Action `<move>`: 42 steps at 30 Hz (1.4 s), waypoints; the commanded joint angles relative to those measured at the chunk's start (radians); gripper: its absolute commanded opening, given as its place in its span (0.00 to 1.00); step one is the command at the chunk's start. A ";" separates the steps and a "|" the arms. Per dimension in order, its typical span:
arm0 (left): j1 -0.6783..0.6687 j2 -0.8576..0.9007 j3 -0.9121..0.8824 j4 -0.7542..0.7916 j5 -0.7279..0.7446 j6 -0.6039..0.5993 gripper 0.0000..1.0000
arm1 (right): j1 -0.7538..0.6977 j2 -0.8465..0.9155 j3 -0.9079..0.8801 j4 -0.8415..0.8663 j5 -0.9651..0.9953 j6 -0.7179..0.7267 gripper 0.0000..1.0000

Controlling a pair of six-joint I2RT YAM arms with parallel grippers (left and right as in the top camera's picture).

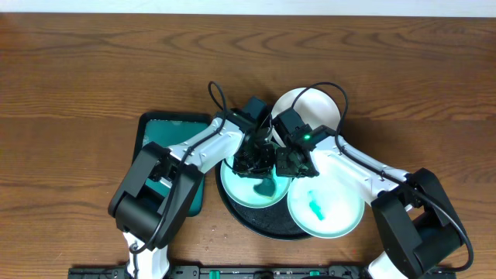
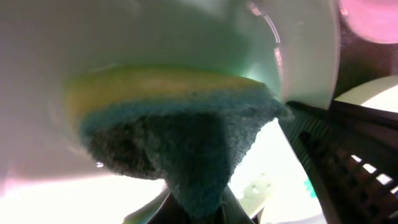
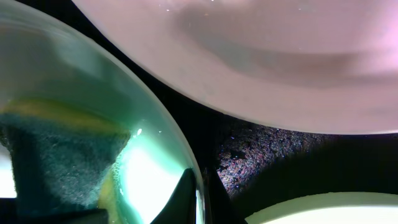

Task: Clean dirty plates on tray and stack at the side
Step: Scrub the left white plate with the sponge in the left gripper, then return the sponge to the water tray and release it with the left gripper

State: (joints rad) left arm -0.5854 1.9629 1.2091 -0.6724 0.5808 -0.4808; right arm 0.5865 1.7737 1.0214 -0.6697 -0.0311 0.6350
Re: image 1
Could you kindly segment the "green wet sponge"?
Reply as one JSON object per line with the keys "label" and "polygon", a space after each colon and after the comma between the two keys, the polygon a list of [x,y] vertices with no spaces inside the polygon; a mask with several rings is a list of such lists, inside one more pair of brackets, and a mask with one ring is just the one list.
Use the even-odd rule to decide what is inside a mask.
{"label": "green wet sponge", "polygon": [[272,178],[264,178],[253,186],[253,191],[259,196],[272,199],[275,196],[276,184]]}

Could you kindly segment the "white plate with green stain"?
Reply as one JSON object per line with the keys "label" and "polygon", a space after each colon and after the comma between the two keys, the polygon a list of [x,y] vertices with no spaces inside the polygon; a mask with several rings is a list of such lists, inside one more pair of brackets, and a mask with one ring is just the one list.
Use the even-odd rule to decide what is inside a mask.
{"label": "white plate with green stain", "polygon": [[293,105],[294,100],[304,90],[305,88],[295,88],[282,95],[272,108],[271,115],[276,119],[284,111],[293,109],[301,119],[296,121],[296,126],[308,125],[310,128],[302,136],[303,142],[309,142],[312,139],[312,130],[320,126],[335,130],[340,120],[340,113],[334,100],[323,90],[315,88],[308,89]]}

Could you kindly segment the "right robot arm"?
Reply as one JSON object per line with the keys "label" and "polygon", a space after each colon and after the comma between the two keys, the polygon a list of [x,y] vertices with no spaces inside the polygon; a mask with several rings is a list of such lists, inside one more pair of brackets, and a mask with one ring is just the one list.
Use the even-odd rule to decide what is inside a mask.
{"label": "right robot arm", "polygon": [[443,186],[425,168],[410,174],[361,153],[327,126],[276,126],[285,147],[277,175],[291,176],[288,207],[303,230],[335,238],[372,208],[383,253],[371,278],[425,278],[468,269],[474,250]]}

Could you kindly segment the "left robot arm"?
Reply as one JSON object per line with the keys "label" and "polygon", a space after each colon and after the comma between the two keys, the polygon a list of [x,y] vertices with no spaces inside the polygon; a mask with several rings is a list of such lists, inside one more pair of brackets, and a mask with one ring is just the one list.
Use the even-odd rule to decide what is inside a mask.
{"label": "left robot arm", "polygon": [[138,152],[108,207],[129,244],[129,277],[167,274],[167,246],[205,174],[217,164],[235,157],[232,168],[240,177],[271,176],[274,150],[258,133],[268,119],[267,104],[252,97],[242,109],[223,108],[190,139],[168,147],[150,142]]}

